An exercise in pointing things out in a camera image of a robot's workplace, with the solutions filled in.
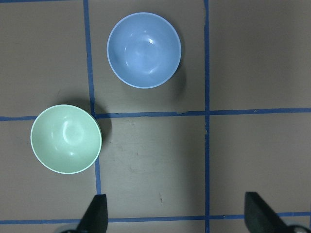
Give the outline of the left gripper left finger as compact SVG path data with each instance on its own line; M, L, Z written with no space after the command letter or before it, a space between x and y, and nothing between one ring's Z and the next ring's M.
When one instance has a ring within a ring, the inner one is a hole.
M79 225L78 233L105 233L108 226L106 194L95 195Z

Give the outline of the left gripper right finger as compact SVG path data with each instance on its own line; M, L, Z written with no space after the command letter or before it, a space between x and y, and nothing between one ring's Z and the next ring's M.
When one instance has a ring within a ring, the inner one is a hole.
M244 222L250 233L293 232L257 192L245 193Z

